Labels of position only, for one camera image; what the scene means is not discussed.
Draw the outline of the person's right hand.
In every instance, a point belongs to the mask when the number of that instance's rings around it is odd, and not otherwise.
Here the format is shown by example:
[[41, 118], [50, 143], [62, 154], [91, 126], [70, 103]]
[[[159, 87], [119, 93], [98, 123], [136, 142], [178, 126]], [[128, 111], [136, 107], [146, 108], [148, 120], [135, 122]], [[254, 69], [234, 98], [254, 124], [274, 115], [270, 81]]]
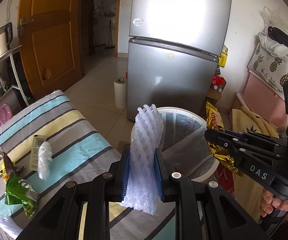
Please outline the person's right hand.
[[288, 211], [288, 200], [281, 200], [280, 198], [274, 197], [271, 192], [263, 189], [260, 204], [260, 215], [265, 217], [266, 215], [271, 214], [274, 208], [282, 211]]

